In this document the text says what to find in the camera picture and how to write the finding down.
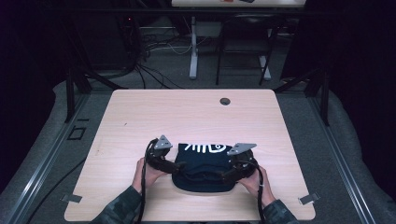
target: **desk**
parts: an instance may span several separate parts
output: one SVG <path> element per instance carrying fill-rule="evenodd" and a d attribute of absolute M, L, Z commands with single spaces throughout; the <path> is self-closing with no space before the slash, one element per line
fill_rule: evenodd
<path fill-rule="evenodd" d="M 222 105 L 221 98 L 231 100 Z M 256 160 L 266 168 L 275 196 L 299 219 L 312 219 L 308 194 L 276 96 L 270 90 L 122 90 L 114 91 L 93 140 L 64 217 L 86 221 L 131 185 L 136 161 L 153 138 L 164 134 L 173 144 L 166 159 L 173 161 L 178 143 L 255 143 Z M 260 220 L 257 201 L 242 185 L 217 194 L 191 193 L 173 185 L 170 175 L 147 190 L 143 220 Z"/>
<path fill-rule="evenodd" d="M 305 0 L 255 0 L 252 3 L 233 0 L 172 0 L 173 7 L 303 7 Z"/>
<path fill-rule="evenodd" d="M 239 0 L 225 2 L 223 0 L 172 0 L 172 7 L 290 7 L 302 8 L 305 0 L 255 0 L 253 3 L 247 3 Z M 196 79 L 198 67 L 198 48 L 196 48 L 195 17 L 191 20 L 191 65 L 190 78 Z M 260 64 L 265 65 L 265 57 L 260 57 Z M 270 80 L 269 69 L 264 74 L 265 80 Z"/>

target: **white logo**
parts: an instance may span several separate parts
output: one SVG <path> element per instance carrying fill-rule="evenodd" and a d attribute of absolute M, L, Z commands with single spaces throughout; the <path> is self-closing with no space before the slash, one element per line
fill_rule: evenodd
<path fill-rule="evenodd" d="M 209 153 L 219 153 L 225 150 L 227 146 L 225 145 L 214 145 L 214 148 L 212 148 L 212 145 L 192 145 L 188 144 L 184 150 L 187 151 L 189 149 L 192 149 L 192 151 L 197 151 L 202 153 L 206 153 L 206 149 L 209 151 Z"/>

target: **person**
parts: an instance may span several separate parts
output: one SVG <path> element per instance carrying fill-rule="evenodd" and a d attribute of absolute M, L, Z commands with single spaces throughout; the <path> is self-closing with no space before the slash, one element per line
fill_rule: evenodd
<path fill-rule="evenodd" d="M 103 211 L 90 223 L 131 223 L 137 215 L 137 207 L 141 202 L 142 192 L 142 169 L 144 165 L 144 158 L 140 159 L 136 164 L 134 173 L 134 180 L 132 185 L 121 193 L 116 199 L 110 202 Z M 271 186 L 268 181 L 267 173 L 264 168 L 260 166 L 263 177 L 263 191 L 262 191 L 262 207 L 265 217 L 265 223 L 269 224 L 297 224 L 299 223 L 292 212 L 280 200 L 277 200 L 271 191 Z M 146 188 L 152 186 L 155 181 L 163 175 L 167 175 L 160 170 L 156 170 L 151 166 L 146 166 Z M 242 178 L 238 182 L 242 184 L 247 191 L 258 197 L 259 190 L 259 172 L 256 172 L 247 178 Z"/>

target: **sleeve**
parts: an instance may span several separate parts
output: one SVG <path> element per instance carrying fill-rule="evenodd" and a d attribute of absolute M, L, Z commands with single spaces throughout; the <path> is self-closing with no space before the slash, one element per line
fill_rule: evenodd
<path fill-rule="evenodd" d="M 140 202 L 141 195 L 131 186 L 109 203 L 90 223 L 129 224 L 134 220 L 136 208 L 139 206 Z"/>
<path fill-rule="evenodd" d="M 293 213 L 280 200 L 276 200 L 262 210 L 267 224 L 298 224 Z"/>

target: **navy blue cap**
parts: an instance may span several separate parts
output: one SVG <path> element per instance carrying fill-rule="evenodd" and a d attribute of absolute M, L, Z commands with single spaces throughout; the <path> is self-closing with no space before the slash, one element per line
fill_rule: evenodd
<path fill-rule="evenodd" d="M 224 184 L 221 174 L 231 170 L 225 145 L 178 144 L 175 163 L 186 162 L 180 171 L 172 175 L 174 184 L 192 192 L 224 192 L 235 183 Z"/>

